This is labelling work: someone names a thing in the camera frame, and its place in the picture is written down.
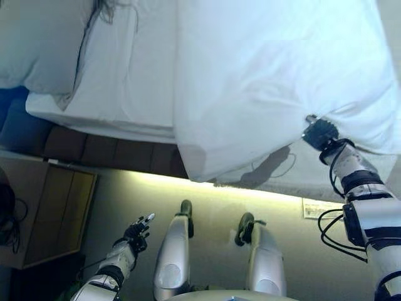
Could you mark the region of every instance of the white bed sheet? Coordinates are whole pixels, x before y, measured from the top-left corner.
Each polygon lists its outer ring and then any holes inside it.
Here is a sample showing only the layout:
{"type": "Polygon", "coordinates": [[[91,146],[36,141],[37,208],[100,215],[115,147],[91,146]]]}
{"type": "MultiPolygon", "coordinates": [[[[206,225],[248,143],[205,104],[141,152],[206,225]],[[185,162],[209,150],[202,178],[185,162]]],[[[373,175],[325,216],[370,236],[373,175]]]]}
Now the white bed sheet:
{"type": "Polygon", "coordinates": [[[30,93],[26,110],[82,132],[174,143],[175,16],[170,1],[118,5],[113,24],[95,21],[67,109],[51,95],[30,93]]]}
{"type": "MultiPolygon", "coordinates": [[[[401,22],[394,15],[397,1],[380,0],[379,5],[400,74],[401,43],[398,41],[401,39],[398,40],[395,28],[401,22]]],[[[133,4],[130,7],[116,8],[112,26],[100,19],[96,21],[84,57],[82,81],[68,108],[61,111],[51,95],[30,93],[26,103],[30,114],[91,134],[175,143],[175,6],[164,0],[130,3],[133,4]]],[[[239,181],[241,187],[333,199],[328,171],[318,161],[317,152],[302,142],[291,145],[289,152],[296,155],[294,166],[289,168],[293,156],[285,160],[277,158],[277,166],[269,179],[266,178],[269,171],[263,171],[264,165],[258,168],[265,162],[264,158],[223,174],[217,182],[239,181]]],[[[383,179],[388,178],[397,160],[397,156],[367,157],[383,179]]]]}

